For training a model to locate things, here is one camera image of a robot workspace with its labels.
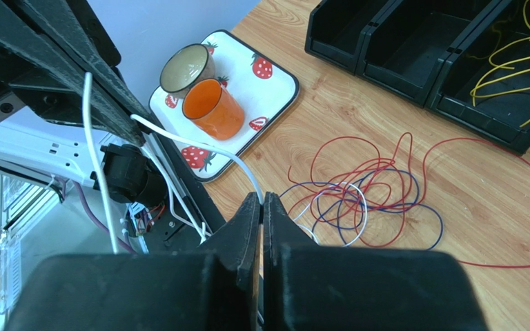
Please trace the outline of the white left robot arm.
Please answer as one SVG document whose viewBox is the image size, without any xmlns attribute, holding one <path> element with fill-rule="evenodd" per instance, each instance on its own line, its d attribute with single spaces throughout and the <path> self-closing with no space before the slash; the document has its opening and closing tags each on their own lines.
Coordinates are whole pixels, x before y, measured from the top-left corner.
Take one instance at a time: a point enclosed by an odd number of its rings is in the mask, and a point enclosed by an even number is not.
<svg viewBox="0 0 530 331">
<path fill-rule="evenodd" d="M 157 123 L 119 72 L 121 55 L 87 1 L 0 1 L 0 160 L 45 184 L 50 174 L 90 182 L 84 76 L 93 77 L 91 123 L 142 146 Z"/>
</svg>

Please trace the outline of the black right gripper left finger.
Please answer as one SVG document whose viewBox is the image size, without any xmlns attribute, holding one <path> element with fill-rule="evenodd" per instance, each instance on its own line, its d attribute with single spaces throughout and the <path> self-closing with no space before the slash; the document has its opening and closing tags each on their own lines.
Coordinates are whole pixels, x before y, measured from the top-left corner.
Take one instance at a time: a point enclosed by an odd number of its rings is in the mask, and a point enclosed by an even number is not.
<svg viewBox="0 0 530 331">
<path fill-rule="evenodd" d="M 262 210 L 246 196 L 197 248 L 163 254 L 62 254 L 24 285 L 7 330 L 256 330 Z"/>
</svg>

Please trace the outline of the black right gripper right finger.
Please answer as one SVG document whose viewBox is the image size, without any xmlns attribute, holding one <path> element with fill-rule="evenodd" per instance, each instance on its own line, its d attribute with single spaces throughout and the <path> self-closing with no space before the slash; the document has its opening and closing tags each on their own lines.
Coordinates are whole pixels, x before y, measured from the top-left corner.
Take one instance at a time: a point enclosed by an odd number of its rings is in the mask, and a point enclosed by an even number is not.
<svg viewBox="0 0 530 331">
<path fill-rule="evenodd" d="M 486 330 L 461 265 L 424 250 L 316 244 L 263 203 L 265 330 Z"/>
</svg>

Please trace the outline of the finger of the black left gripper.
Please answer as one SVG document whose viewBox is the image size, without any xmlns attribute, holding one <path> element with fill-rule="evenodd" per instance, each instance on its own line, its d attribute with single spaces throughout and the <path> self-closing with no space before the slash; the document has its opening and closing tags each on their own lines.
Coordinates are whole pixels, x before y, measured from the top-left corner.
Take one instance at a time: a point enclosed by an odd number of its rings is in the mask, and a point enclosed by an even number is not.
<svg viewBox="0 0 530 331">
<path fill-rule="evenodd" d="M 144 144 L 132 120 L 151 117 L 128 89 L 121 56 L 87 1 L 0 1 L 0 122 L 18 107 L 63 126 L 81 126 L 84 77 L 92 75 L 92 126 Z"/>
</svg>

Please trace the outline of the black compartment organizer box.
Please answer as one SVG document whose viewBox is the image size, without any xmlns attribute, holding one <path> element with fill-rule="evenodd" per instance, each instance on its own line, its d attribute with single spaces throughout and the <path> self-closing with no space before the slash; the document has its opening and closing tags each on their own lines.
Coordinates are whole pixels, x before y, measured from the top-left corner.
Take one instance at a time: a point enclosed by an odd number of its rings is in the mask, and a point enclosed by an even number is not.
<svg viewBox="0 0 530 331">
<path fill-rule="evenodd" d="M 510 151 L 530 148 L 530 1 L 322 1 L 305 51 Z"/>
</svg>

